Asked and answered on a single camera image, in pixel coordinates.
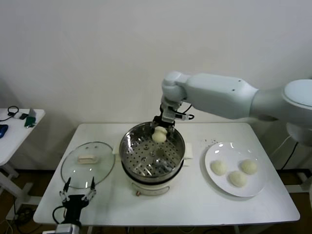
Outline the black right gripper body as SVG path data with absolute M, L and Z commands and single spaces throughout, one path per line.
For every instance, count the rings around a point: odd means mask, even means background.
M 178 109 L 177 104 L 167 105 L 161 104 L 160 105 L 160 115 L 155 116 L 153 121 L 158 123 L 158 126 L 163 128 L 168 128 L 169 126 L 175 125 L 176 113 L 175 111 Z

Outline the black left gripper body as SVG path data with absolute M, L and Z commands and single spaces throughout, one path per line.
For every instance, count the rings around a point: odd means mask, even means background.
M 88 206 L 88 200 L 83 197 L 84 195 L 69 195 L 69 200 L 62 203 L 66 209 L 63 222 L 80 222 L 81 211 Z

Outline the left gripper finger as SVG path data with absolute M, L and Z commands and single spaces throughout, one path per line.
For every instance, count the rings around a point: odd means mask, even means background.
M 71 177 L 69 177 L 66 183 L 64 184 L 63 190 L 59 192 L 62 202 L 66 202 L 70 200 L 69 196 L 67 195 L 70 182 L 71 182 Z
M 96 195 L 96 184 L 95 184 L 95 178 L 92 178 L 91 187 L 89 193 L 85 196 L 85 200 L 92 200 L 93 197 Z

